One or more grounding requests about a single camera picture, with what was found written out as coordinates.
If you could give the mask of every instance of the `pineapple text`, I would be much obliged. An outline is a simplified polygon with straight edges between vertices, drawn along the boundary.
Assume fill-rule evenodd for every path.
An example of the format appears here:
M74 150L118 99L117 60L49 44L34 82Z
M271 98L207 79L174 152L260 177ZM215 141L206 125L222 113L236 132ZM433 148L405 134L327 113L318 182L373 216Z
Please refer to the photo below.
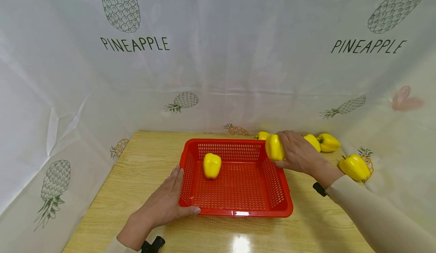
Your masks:
M112 49L114 52L137 52L143 50L170 50L167 47L166 37L139 37L137 41L134 39L112 39L100 37L106 50Z
M338 40L330 53L397 53L402 44L407 40Z

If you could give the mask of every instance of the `left hand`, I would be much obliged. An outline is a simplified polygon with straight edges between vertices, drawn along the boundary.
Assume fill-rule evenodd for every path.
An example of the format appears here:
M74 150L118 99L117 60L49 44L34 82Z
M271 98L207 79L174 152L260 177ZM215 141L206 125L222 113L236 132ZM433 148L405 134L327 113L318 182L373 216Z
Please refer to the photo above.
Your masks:
M117 236L120 243L138 251L153 228L200 213L199 207L179 205L183 173L184 170L177 165L142 207L129 217Z

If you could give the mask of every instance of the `wooden table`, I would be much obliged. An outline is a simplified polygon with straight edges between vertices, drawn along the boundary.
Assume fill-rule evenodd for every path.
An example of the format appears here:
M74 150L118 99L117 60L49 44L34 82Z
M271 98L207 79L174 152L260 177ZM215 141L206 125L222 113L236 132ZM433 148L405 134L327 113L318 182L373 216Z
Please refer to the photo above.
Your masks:
M135 133L92 202L63 253L101 253L179 163L191 138L247 138L192 133ZM326 154L336 163L342 151ZM345 212L313 188L314 180L285 170L294 211L289 218L196 216L155 228L148 237L162 236L161 252L231 253L354 253L373 252Z

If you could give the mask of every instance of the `wrist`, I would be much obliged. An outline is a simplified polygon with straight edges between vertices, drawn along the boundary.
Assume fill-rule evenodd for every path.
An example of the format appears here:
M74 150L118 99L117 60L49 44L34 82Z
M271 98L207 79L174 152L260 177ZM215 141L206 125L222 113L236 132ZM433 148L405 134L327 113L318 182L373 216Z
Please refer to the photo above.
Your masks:
M118 241L125 247L139 251L153 230L150 220L138 213L133 213L117 236Z
M328 161L318 165L310 174L324 189L330 187L337 179L341 178L344 173Z

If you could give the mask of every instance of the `pink heart print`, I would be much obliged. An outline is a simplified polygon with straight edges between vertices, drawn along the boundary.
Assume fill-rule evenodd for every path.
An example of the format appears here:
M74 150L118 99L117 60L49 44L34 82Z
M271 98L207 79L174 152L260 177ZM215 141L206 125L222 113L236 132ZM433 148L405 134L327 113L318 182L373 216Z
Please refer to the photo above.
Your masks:
M392 99L392 109L395 111L412 111L421 108L424 105L424 101L417 97L411 97L410 95L411 87L403 86L398 90L394 98Z

